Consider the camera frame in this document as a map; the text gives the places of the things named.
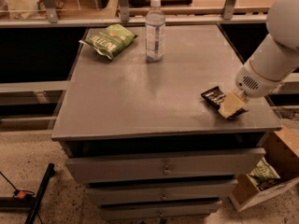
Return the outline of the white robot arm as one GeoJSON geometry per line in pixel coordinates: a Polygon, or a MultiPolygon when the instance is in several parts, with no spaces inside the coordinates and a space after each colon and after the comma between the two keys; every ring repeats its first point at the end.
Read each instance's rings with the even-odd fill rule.
{"type": "Polygon", "coordinates": [[[266,18],[268,35],[235,76],[218,112],[226,119],[252,98],[267,95],[299,67],[299,0],[276,0],[266,18]]]}

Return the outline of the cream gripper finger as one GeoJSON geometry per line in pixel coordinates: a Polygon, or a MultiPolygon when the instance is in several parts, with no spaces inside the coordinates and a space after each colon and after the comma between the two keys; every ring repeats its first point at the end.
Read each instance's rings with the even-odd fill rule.
{"type": "Polygon", "coordinates": [[[241,90],[229,91],[218,112],[226,119],[234,118],[245,112],[244,106],[249,102],[248,96],[241,90]]]}

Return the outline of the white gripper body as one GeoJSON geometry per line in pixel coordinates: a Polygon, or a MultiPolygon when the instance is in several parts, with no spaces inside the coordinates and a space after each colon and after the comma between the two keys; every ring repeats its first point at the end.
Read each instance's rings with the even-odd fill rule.
{"type": "Polygon", "coordinates": [[[259,75],[253,68],[251,62],[246,62],[235,77],[235,85],[249,98],[263,97],[278,84],[278,81],[271,80],[265,75],[259,75]]]}

